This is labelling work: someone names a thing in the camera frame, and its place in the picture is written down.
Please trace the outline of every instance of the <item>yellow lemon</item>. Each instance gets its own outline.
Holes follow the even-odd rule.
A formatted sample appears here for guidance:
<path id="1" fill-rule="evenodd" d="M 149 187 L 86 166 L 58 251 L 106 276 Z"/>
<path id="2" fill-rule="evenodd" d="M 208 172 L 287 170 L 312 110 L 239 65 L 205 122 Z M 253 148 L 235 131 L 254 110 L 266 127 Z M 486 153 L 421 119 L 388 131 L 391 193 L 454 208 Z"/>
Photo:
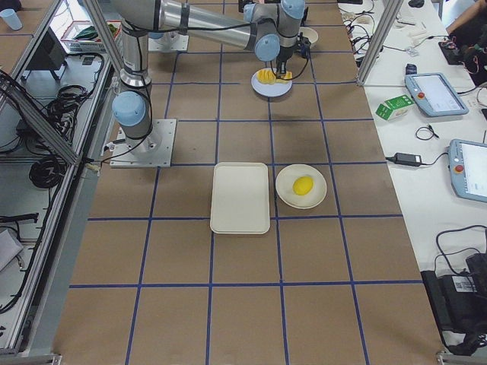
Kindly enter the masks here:
<path id="1" fill-rule="evenodd" d="M 313 188 L 313 179 L 310 176 L 302 176 L 294 181 L 292 191 L 298 195 L 306 195 Z"/>

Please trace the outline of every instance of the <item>white plate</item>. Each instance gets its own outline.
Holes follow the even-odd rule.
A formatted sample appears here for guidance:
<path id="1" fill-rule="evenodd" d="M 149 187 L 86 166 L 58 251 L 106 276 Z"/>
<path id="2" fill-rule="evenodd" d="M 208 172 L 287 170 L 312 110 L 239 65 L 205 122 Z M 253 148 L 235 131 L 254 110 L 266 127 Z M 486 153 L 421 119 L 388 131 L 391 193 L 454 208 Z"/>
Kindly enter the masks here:
<path id="1" fill-rule="evenodd" d="M 215 166 L 210 227 L 215 233 L 231 234 L 269 230 L 269 171 L 265 164 L 221 162 Z"/>
<path id="2" fill-rule="evenodd" d="M 296 179 L 310 176 L 313 179 L 313 188 L 306 195 L 294 193 L 292 186 Z M 275 189 L 284 203 L 297 209 L 316 207 L 326 196 L 326 181 L 320 171 L 309 165 L 289 165 L 281 170 L 275 180 Z"/>
<path id="3" fill-rule="evenodd" d="M 281 82 L 276 82 L 275 84 L 263 84 L 257 80 L 257 72 L 253 74 L 250 81 L 252 83 L 253 89 L 263 95 L 264 97 L 280 97 L 286 94 L 292 86 L 292 81 L 283 84 Z"/>

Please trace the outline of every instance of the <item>white bowl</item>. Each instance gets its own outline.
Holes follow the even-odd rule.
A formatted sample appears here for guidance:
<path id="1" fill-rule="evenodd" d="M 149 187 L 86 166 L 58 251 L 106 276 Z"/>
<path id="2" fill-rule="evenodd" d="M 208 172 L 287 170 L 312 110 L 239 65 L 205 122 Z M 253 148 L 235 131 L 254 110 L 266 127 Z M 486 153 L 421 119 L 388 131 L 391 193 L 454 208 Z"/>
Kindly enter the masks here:
<path id="1" fill-rule="evenodd" d="M 298 195 L 293 191 L 294 181 L 302 176 L 313 179 L 313 188 L 306 195 Z M 294 164 L 281 170 L 275 179 L 277 195 L 284 203 L 297 209 L 316 207 L 326 196 L 326 180 L 320 171 L 309 165 Z"/>
<path id="2" fill-rule="evenodd" d="M 299 32 L 303 33 L 303 36 L 305 36 L 306 38 L 308 38 L 311 42 L 311 46 L 310 48 L 313 48 L 314 45 L 317 43 L 318 41 L 318 33 L 315 31 L 315 29 L 311 29 L 311 28 L 307 28 L 307 27 L 301 27 L 299 28 Z"/>

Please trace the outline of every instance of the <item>metal post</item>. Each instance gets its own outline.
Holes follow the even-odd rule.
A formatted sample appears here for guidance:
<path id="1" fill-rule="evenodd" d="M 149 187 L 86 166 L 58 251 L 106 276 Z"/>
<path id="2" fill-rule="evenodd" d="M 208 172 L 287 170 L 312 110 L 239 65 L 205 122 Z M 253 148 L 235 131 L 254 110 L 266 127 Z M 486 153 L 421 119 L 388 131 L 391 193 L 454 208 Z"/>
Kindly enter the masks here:
<path id="1" fill-rule="evenodd" d="M 368 75 L 371 73 L 375 59 L 377 58 L 380 49 L 386 40 L 390 28 L 393 26 L 393 23 L 396 20 L 397 13 L 399 12 L 402 4 L 403 0 L 389 0 L 387 2 L 386 9 L 384 10 L 382 17 L 380 17 L 377 30 L 372 37 L 371 44 L 368 47 L 368 51 L 365 54 L 360 69 L 358 70 L 357 84 L 363 86 Z"/>
<path id="2" fill-rule="evenodd" d="M 105 21 L 101 7 L 98 4 L 98 0 L 84 0 L 83 3 L 86 10 L 88 10 L 88 13 L 90 14 L 91 21 L 93 22 L 93 25 L 97 30 L 105 49 L 107 50 L 107 54 L 110 57 L 113 67 L 117 72 L 119 72 L 121 69 L 123 69 L 122 56 L 120 55 L 118 48 L 116 48 L 115 40 L 107 22 Z"/>

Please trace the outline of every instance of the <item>metal mounting plate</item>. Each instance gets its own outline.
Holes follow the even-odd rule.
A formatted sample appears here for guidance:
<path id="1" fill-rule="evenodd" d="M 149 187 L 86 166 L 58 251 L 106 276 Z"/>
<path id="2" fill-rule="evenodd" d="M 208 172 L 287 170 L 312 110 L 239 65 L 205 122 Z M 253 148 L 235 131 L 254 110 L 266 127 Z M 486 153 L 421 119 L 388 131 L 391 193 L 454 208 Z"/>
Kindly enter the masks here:
<path id="1" fill-rule="evenodd" d="M 189 36 L 179 35 L 177 40 L 170 44 L 164 45 L 149 38 L 149 52 L 169 53 L 176 51 L 187 51 L 189 43 Z"/>
<path id="2" fill-rule="evenodd" d="M 157 150 L 149 154 L 134 155 L 132 152 L 124 154 L 120 157 L 110 160 L 112 168 L 140 168 L 140 167 L 170 167 L 170 159 L 173 154 L 174 136 L 176 134 L 175 119 L 154 119 L 153 128 L 158 130 L 159 135 L 162 136 L 162 142 L 159 144 Z M 125 138 L 125 133 L 122 129 L 117 135 L 118 139 Z M 113 156 L 123 154 L 129 149 L 127 144 L 116 144 L 113 149 Z"/>

